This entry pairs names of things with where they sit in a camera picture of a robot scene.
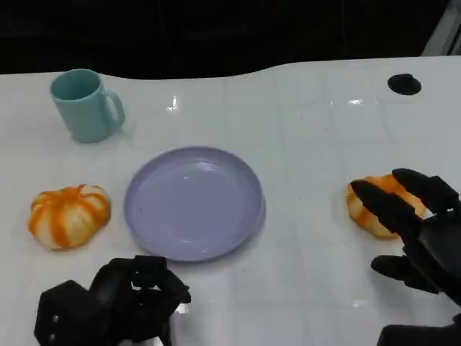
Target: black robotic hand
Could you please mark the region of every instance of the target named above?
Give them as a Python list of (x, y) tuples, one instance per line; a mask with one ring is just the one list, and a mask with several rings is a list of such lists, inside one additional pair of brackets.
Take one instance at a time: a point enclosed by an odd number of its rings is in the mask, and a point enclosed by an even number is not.
[[(405, 256), (378, 256), (372, 269), (408, 287), (445, 293), (461, 306), (461, 202), (440, 177), (410, 169), (394, 169), (394, 178), (433, 213), (422, 219), (407, 202), (364, 180), (352, 189), (371, 213), (403, 241)], [(379, 346), (461, 345), (461, 314), (446, 327), (387, 326)]]
[(170, 316), (190, 301), (189, 287), (163, 257), (115, 258), (89, 290), (68, 280), (43, 292), (34, 334), (40, 345), (115, 346), (158, 337), (171, 346)]

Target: white table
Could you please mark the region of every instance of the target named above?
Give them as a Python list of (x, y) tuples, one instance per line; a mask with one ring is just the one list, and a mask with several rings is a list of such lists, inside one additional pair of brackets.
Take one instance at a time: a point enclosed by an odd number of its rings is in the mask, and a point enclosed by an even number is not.
[[(413, 97), (387, 80), (412, 73)], [(127, 123), (101, 143), (78, 145), (48, 96), (56, 74), (0, 76), (0, 340), (36, 345), (40, 293), (67, 279), (89, 287), (113, 257), (141, 251), (122, 201), (133, 174), (178, 146), (208, 145), (243, 157), (262, 181), (267, 225), (216, 262), (171, 264), (191, 287), (177, 345), (375, 345), (386, 324), (451, 322), (444, 296), (375, 274), (370, 261), (400, 254), (350, 220), (351, 179), (408, 167), (440, 174), (461, 191), (459, 58), (298, 63), (219, 79), (133, 81), (103, 76)], [(45, 251), (27, 232), (42, 190), (95, 183), (112, 197), (112, 220), (88, 246)]]

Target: small pumpkin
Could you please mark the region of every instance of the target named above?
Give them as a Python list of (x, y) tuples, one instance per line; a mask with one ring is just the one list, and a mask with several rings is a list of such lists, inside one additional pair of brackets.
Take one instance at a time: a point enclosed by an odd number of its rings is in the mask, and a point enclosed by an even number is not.
[(70, 249), (90, 240), (110, 218), (107, 193), (82, 184), (40, 193), (31, 205), (29, 231), (49, 249)]
[[(423, 217), (426, 212), (426, 207), (419, 198), (412, 195), (405, 187), (400, 184), (393, 175), (386, 174), (382, 177), (365, 177), (364, 180), (377, 185), (381, 190), (386, 192), (394, 192), (408, 204), (415, 208), (415, 214)], [(360, 227), (365, 231), (370, 232), (373, 236), (381, 239), (398, 238), (396, 233), (390, 232), (385, 228), (377, 217), (363, 206), (360, 198), (355, 194), (350, 184), (347, 185), (346, 191), (347, 208), (349, 215)]]

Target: pumpkin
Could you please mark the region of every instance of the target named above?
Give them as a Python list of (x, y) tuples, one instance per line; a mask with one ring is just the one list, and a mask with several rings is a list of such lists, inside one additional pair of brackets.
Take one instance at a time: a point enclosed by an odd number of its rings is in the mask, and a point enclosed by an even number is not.
[[(365, 177), (363, 178), (374, 185), (377, 185), (381, 190), (386, 192), (394, 192), (409, 205), (415, 208), (415, 214), (423, 217), (426, 212), (426, 207), (419, 198), (412, 195), (405, 187), (400, 184), (393, 175), (387, 174), (382, 177)], [(346, 191), (347, 207), (349, 216), (365, 231), (370, 232), (373, 236), (381, 239), (398, 238), (396, 233), (390, 232), (377, 219), (377, 217), (369, 212), (364, 206), (359, 197), (355, 194), (350, 184), (347, 185)]]
[(48, 249), (70, 249), (90, 240), (109, 217), (107, 193), (82, 184), (40, 193), (32, 201), (28, 226)]

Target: mug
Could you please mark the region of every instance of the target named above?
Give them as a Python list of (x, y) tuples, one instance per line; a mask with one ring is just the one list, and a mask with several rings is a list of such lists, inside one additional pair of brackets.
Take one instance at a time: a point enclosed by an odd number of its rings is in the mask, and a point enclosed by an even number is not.
[[(99, 75), (86, 69), (70, 70), (58, 76), (50, 85), (50, 93), (73, 138), (82, 143), (102, 141), (125, 122), (120, 98), (104, 89)], [(117, 119), (107, 104), (115, 104)]]

